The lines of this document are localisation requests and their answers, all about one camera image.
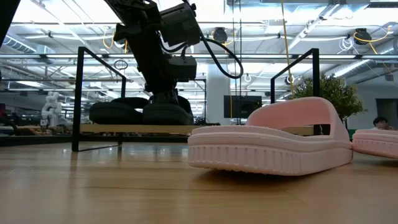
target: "pillar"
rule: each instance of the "pillar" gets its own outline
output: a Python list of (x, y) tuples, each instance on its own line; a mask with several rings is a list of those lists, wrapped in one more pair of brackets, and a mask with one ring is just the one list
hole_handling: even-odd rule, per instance
[(208, 65), (207, 108), (208, 122), (229, 125), (230, 119), (224, 118), (224, 96), (229, 95), (230, 79), (216, 65)]

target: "television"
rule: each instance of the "television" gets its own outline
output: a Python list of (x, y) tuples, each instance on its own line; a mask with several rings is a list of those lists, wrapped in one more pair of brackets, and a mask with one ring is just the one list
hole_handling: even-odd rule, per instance
[[(262, 107), (261, 96), (232, 96), (232, 118), (248, 118)], [(224, 118), (231, 117), (231, 96), (224, 96)]]

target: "potted plant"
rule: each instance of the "potted plant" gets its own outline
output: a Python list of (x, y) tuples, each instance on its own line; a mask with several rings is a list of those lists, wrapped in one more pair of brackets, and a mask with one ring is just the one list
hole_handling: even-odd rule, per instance
[[(356, 85), (347, 85), (342, 78), (334, 76), (320, 77), (321, 97), (330, 101), (336, 108), (338, 116), (342, 121), (349, 116), (364, 112), (362, 99), (357, 95)], [(313, 96), (313, 80), (304, 78), (293, 90), (292, 98), (303, 98)], [(323, 133), (328, 133), (325, 129), (330, 129), (322, 125)]]

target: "wooden tabletop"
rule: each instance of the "wooden tabletop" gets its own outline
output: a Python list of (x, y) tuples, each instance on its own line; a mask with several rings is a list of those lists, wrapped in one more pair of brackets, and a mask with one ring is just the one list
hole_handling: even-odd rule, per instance
[(279, 177), (189, 167), (183, 144), (70, 148), (0, 147), (0, 223), (398, 222), (392, 159)]

